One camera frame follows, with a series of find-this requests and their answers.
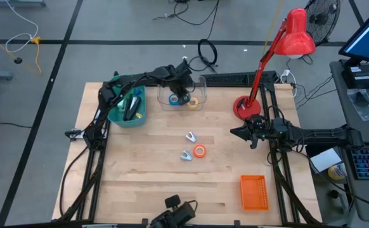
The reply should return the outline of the grey side desk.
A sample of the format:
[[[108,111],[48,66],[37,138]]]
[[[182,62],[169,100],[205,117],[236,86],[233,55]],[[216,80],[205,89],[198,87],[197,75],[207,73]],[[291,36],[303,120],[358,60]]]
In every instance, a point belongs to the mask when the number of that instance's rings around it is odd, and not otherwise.
[[[339,61],[331,62],[330,70],[347,125],[360,131],[365,145],[369,147],[369,121],[361,119],[347,95],[347,86],[342,76],[342,72],[344,71],[342,63]],[[343,152],[342,156],[343,160],[347,162],[346,167],[349,175],[348,183],[351,192],[369,201],[369,180],[357,179],[354,169],[351,167],[351,158],[346,154],[346,152]],[[369,205],[357,199],[354,201],[354,205],[356,207],[358,217],[363,221],[369,222]]]

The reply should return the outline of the orange plastic basket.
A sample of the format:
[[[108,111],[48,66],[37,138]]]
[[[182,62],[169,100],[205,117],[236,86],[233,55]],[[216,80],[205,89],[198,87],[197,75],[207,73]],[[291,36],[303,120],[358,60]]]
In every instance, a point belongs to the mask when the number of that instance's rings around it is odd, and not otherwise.
[[[241,175],[242,208],[245,211],[269,211],[268,190],[264,175]]]

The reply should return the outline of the black table frame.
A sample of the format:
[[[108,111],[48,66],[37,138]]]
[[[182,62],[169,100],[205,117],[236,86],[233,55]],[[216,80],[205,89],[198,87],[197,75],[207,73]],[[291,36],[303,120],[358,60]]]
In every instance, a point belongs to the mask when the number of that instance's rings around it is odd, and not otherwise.
[[[215,108],[181,113],[164,111],[155,87],[145,92],[146,124],[124,129],[106,122],[106,147],[101,150],[88,149],[82,139],[71,143],[65,167],[69,176],[60,186],[53,214],[57,222],[141,225],[164,211],[164,200],[175,194],[198,201],[193,225],[291,221],[295,204],[266,161],[271,145],[264,142],[252,151],[230,134],[238,120],[228,104],[241,89],[213,88]],[[185,137],[189,132],[195,143]],[[207,149],[203,158],[193,154],[198,144]],[[181,159],[184,150],[192,161]],[[241,175],[265,176],[269,211],[242,208]]]

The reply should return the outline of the black mini computer box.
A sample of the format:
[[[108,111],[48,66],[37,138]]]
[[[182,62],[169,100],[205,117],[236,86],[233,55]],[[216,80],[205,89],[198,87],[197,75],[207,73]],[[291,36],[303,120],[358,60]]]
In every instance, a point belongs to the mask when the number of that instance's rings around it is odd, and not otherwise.
[[[342,76],[348,89],[369,89],[369,65],[347,67]]]

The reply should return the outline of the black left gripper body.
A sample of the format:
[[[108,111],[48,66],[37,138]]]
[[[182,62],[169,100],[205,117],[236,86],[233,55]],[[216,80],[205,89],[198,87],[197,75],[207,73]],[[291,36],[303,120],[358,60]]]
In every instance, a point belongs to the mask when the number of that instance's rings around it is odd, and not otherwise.
[[[177,67],[169,65],[169,89],[177,95],[186,95],[187,88],[193,85],[191,70],[186,61],[180,63]]]

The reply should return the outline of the clear plastic bag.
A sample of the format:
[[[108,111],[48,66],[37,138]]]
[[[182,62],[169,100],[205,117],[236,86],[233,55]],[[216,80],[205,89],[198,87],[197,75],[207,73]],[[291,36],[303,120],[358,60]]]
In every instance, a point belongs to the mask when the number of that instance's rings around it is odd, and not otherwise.
[[[347,96],[362,121],[369,121],[369,95],[366,89],[348,89]]]

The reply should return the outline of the large black stapler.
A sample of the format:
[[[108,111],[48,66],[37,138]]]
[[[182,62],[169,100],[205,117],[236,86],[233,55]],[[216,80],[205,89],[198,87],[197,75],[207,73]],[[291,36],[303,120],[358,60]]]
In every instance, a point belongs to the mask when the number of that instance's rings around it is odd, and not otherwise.
[[[127,106],[123,115],[123,121],[131,120],[141,104],[141,98],[139,96],[130,96],[127,102]]]

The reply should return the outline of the white notepad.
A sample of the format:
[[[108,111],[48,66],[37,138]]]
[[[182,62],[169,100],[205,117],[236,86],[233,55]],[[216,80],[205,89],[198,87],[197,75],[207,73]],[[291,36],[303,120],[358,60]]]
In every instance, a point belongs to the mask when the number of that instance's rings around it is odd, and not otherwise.
[[[310,158],[310,160],[311,167],[315,173],[322,172],[342,161],[336,150],[333,148],[321,152],[320,154]]]

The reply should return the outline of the red desk lamp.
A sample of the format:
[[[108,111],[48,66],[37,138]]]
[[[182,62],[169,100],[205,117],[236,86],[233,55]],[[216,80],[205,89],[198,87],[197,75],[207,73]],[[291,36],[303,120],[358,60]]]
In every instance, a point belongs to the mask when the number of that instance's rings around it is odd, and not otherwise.
[[[271,57],[275,54],[299,58],[305,54],[315,52],[316,46],[313,38],[307,33],[308,15],[305,9],[292,9],[286,19],[282,21],[275,39],[260,59],[257,72],[252,84],[252,90],[248,96],[240,96],[233,104],[233,112],[241,120],[261,112],[261,105],[256,99],[258,86],[262,73]]]

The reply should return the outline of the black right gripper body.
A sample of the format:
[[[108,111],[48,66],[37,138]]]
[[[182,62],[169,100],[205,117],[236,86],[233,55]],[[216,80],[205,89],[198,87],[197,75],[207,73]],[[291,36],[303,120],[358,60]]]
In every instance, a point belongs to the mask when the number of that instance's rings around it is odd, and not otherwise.
[[[266,119],[260,115],[252,115],[247,123],[250,132],[250,148],[256,149],[258,140],[264,141],[268,138]]]

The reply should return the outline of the yellow tape roll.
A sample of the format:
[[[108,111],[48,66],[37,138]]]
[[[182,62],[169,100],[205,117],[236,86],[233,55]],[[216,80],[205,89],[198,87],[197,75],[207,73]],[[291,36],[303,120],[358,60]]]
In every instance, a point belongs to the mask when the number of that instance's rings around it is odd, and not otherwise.
[[[191,97],[186,106],[189,110],[196,110],[199,106],[199,101],[196,97]]]

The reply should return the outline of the mint green stapler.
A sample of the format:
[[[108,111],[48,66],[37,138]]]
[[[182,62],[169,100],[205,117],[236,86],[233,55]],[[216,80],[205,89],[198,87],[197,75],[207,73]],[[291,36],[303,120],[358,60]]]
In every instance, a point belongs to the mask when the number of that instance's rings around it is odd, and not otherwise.
[[[128,97],[125,96],[122,101],[117,104],[117,108],[120,112],[125,111]]]

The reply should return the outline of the black keyboard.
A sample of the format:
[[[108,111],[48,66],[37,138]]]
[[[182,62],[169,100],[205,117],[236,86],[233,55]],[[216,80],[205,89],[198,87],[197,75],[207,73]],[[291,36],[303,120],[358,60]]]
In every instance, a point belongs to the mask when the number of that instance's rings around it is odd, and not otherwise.
[[[252,87],[254,83],[255,72],[239,73],[215,73],[201,75],[206,81],[207,87]],[[263,72],[261,83],[274,83],[277,81],[275,71]]]

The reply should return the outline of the orange tape roll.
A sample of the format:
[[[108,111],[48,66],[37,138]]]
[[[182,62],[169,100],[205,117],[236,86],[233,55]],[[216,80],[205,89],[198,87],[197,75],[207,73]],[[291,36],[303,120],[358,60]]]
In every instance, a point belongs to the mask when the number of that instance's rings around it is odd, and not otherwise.
[[[193,154],[198,158],[203,158],[206,155],[207,149],[204,145],[198,144],[193,149]]]

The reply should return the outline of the teal plastic bin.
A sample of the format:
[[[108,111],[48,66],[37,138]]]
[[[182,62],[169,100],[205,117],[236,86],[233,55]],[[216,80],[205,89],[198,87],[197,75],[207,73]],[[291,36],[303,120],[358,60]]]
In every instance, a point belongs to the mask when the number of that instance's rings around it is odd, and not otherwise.
[[[130,96],[135,96],[134,92],[136,89],[140,89],[142,90],[142,93],[139,95],[139,97],[141,98],[141,104],[140,107],[137,110],[137,113],[142,114],[142,118],[138,118],[135,114],[135,116],[129,120],[129,121],[123,121],[123,115],[124,115],[124,111],[120,112],[117,108],[117,104],[109,111],[108,113],[108,120],[116,125],[118,125],[119,127],[122,128],[135,128],[135,127],[140,127],[142,125],[145,124],[146,122],[146,92],[145,92],[145,86],[139,86],[139,87],[133,87],[125,96],[128,97],[128,99],[130,98]]]

